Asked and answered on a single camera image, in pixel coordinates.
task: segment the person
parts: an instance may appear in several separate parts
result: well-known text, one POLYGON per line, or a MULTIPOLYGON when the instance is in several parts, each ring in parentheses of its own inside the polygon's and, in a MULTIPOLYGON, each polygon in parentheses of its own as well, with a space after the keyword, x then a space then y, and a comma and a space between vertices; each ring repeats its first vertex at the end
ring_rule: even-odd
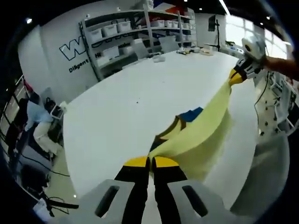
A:
POLYGON ((36 93, 32 93, 27 104, 27 116, 28 120, 24 128, 28 131, 35 123, 38 123, 33 132, 33 137, 37 144, 47 153, 50 157, 57 155, 63 148, 58 143, 53 142, 48 136, 48 130, 51 127, 53 118, 46 109, 39 104, 39 96, 36 93))
POLYGON ((282 59, 266 56, 264 66, 271 71, 277 71, 290 79, 299 81, 299 67, 291 59, 282 59))

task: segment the ceiling light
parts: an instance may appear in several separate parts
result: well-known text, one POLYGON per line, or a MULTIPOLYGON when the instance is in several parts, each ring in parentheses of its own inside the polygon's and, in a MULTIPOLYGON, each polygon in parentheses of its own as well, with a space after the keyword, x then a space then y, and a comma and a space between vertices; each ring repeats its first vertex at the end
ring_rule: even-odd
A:
POLYGON ((287 41, 282 41, 282 43, 286 44, 286 45, 291 45, 290 42, 287 42, 287 41))
POLYGON ((223 0, 219 0, 221 3, 222 7, 224 8, 224 11, 226 12, 227 15, 230 15, 228 8, 226 7, 225 3, 223 0))
POLYGON ((31 23, 31 22, 32 22, 32 19, 31 19, 31 18, 27 18, 27 19, 26 19, 26 23, 27 23, 27 24, 29 24, 29 23, 31 23))

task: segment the ceiling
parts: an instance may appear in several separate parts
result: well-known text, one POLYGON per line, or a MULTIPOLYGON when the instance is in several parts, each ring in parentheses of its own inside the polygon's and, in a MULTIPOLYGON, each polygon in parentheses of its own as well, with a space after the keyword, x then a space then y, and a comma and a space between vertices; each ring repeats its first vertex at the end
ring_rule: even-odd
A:
MULTIPOLYGON (((274 19, 266 19, 268 13, 261 7, 258 0, 224 1, 231 14, 251 20, 258 26, 260 26, 260 22, 263 22, 265 27, 272 32, 277 33, 274 28, 274 19)), ((59 2, 53 0, 43 0, 38 2, 33 0, 11 0, 6 2, 6 8, 2 8, 2 10, 4 10, 2 14, 11 12, 13 15, 5 22, 2 22, 2 26, 4 26, 2 27, 2 30, 5 30, 5 32, 2 34, 0 45, 0 56, 2 58, 0 61, 0 69, 3 71, 5 68, 5 70, 0 73, 0 104, 1 98, 8 96, 6 91, 7 87, 13 85, 14 80, 21 75, 21 68, 16 50, 17 43, 37 24, 43 25, 64 12, 91 2, 95 2, 95 0, 61 0, 59 2), (18 8, 18 13, 14 13, 16 7, 18 8), (26 24, 26 17, 32 18, 33 22, 29 25, 26 24)), ((218 0, 188 0, 187 2, 184 2, 184 0, 155 0, 155 5, 162 2, 171 3, 181 7, 189 7, 196 13, 225 13, 218 0)))

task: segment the blue fabric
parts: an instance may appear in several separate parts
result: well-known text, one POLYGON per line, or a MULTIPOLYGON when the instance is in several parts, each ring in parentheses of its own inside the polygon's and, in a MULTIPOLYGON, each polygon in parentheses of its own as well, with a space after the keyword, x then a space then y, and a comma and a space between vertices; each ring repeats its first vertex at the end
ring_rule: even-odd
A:
POLYGON ((51 123, 53 121, 53 118, 45 108, 32 103, 31 101, 29 101, 27 104, 27 116, 28 121, 25 126, 25 131, 28 131, 34 123, 51 123))
POLYGON ((197 116, 203 111, 201 107, 194 109, 193 111, 187 111, 185 113, 181 113, 179 116, 185 122, 192 122, 194 121, 197 116))

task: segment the white tabletop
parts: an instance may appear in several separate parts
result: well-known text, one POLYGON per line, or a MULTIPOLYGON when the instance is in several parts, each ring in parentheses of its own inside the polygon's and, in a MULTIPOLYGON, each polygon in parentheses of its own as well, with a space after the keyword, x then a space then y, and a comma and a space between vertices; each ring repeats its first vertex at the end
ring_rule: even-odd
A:
MULTIPOLYGON (((78 196, 105 179, 114 179, 123 163, 148 154, 156 134, 175 115, 205 108, 228 78, 237 58, 215 52, 165 54, 114 74, 74 99, 64 115, 64 148, 78 196)), ((223 156, 204 184, 219 194, 229 209, 247 178, 256 146, 257 117, 252 80, 232 89, 233 119, 223 156)))

